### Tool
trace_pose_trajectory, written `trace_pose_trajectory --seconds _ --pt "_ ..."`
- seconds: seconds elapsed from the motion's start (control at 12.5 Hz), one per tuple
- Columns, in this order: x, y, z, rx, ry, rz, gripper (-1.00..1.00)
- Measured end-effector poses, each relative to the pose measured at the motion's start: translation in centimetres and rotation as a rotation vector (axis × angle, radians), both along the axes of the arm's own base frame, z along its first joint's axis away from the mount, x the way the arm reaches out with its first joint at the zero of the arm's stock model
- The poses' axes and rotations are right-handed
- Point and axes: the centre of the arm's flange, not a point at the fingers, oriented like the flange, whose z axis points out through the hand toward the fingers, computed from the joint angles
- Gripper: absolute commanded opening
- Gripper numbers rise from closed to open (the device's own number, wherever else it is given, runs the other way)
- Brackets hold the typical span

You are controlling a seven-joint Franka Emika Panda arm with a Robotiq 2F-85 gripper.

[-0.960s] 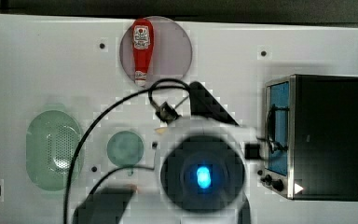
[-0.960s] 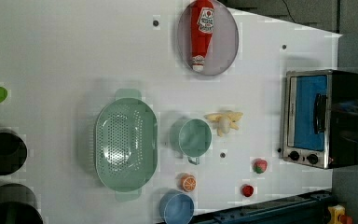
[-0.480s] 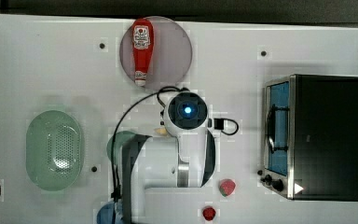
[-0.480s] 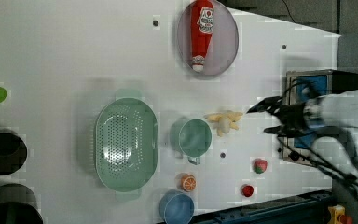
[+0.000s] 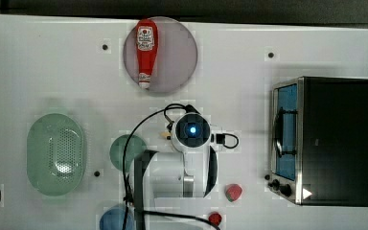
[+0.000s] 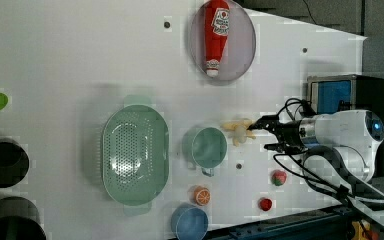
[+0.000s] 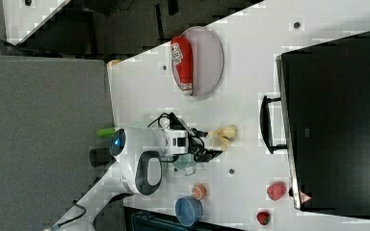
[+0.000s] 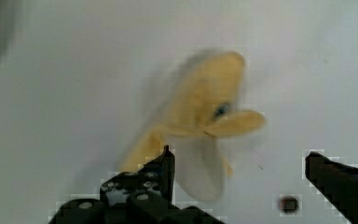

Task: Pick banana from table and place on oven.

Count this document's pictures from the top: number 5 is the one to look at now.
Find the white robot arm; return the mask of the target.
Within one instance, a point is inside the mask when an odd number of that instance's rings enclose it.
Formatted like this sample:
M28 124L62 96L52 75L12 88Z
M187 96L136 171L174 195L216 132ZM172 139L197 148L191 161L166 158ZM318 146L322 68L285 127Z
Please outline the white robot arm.
M171 151L146 149L130 166L136 230L201 230L210 223L181 214L185 201L204 198L218 178L210 123L187 112L172 124Z

